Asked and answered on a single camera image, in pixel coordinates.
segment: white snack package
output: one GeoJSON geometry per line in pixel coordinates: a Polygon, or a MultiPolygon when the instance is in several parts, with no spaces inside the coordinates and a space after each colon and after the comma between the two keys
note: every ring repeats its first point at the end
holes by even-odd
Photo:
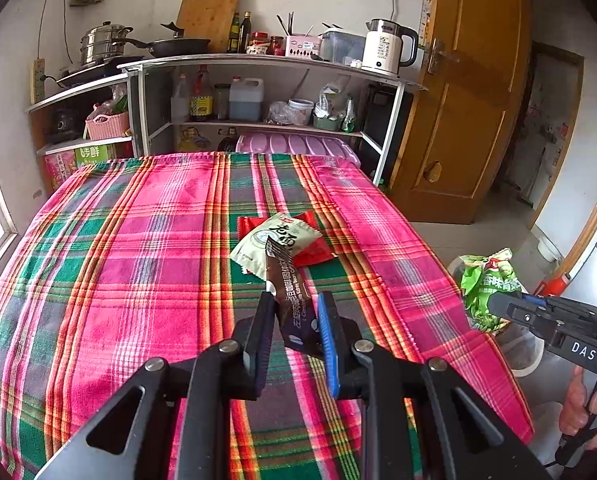
{"type": "Polygon", "coordinates": [[[295,256],[322,234],[301,219],[287,213],[276,213],[246,234],[229,257],[261,280],[267,279],[265,243],[269,236],[295,256]]]}

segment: door panel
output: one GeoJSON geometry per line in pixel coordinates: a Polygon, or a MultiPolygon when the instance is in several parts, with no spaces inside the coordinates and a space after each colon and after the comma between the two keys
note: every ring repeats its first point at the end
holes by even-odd
{"type": "Polygon", "coordinates": [[[389,195],[410,221],[469,223],[518,113],[529,60],[529,0],[436,0],[435,74],[425,69],[389,195]]]}

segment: green box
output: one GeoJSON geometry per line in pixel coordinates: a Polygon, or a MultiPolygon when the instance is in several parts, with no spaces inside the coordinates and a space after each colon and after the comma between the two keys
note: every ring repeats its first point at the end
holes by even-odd
{"type": "Polygon", "coordinates": [[[76,148],[76,165],[82,167],[85,164],[95,162],[105,162],[111,158],[116,158],[113,144],[98,144],[96,146],[83,146],[76,148]]]}

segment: pink utensil basket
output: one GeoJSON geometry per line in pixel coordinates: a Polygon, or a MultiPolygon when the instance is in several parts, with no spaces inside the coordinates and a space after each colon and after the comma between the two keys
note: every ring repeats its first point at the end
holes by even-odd
{"type": "Polygon", "coordinates": [[[130,113],[123,112],[117,115],[101,114],[91,121],[85,121],[91,140],[113,139],[124,137],[130,129],[130,113]]]}

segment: shelf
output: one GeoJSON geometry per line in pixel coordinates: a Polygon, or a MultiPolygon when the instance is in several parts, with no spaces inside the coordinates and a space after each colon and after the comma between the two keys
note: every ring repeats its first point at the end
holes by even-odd
{"type": "Polygon", "coordinates": [[[331,72],[358,77],[361,79],[368,79],[370,81],[377,81],[391,86],[403,85],[405,88],[407,88],[408,92],[427,90],[427,87],[412,81],[408,81],[407,79],[400,79],[395,75],[370,72],[368,70],[361,70],[360,68],[352,68],[350,66],[329,63],[327,61],[314,61],[312,59],[286,56],[257,56],[254,54],[197,54],[195,56],[156,57],[153,59],[144,59],[141,61],[134,61],[131,63],[118,65],[118,68],[130,72],[134,70],[145,70],[156,67],[166,68],[197,64],[246,64],[259,66],[296,66],[299,68],[315,68],[330,70],[331,72]]]}
{"type": "MultiPolygon", "coordinates": [[[[329,130],[322,130],[320,128],[315,128],[313,126],[298,126],[297,124],[267,124],[267,123],[248,123],[244,121],[198,121],[198,122],[189,122],[189,123],[168,123],[166,126],[235,126],[240,128],[254,128],[256,130],[286,130],[288,132],[303,132],[309,134],[318,134],[318,135],[341,135],[346,137],[363,137],[361,132],[352,132],[350,134],[345,132],[331,132],[329,130]]],[[[160,133],[160,130],[165,129],[165,127],[159,128],[155,133],[160,133]]]]}
{"type": "Polygon", "coordinates": [[[132,140],[131,137],[113,137],[112,139],[76,139],[66,140],[66,142],[60,142],[58,144],[47,144],[43,146],[37,155],[51,155],[52,153],[67,152],[69,150],[75,150],[76,148],[85,148],[86,146],[100,146],[101,144],[116,144],[117,142],[129,142],[132,140]]]}
{"type": "Polygon", "coordinates": [[[102,79],[97,79],[96,81],[90,81],[89,83],[85,83],[79,86],[75,86],[73,88],[69,88],[67,90],[63,90],[58,94],[54,94],[52,97],[48,97],[47,99],[43,99],[36,103],[35,105],[30,106],[25,110],[27,113],[35,112],[36,110],[40,110],[46,106],[51,104],[57,103],[64,99],[74,97],[75,95],[83,94],[85,92],[89,92],[91,90],[96,90],[97,88],[104,88],[105,86],[111,86],[116,83],[121,83],[126,81],[128,78],[127,73],[123,72],[122,74],[111,75],[109,77],[104,77],[102,79]]]}

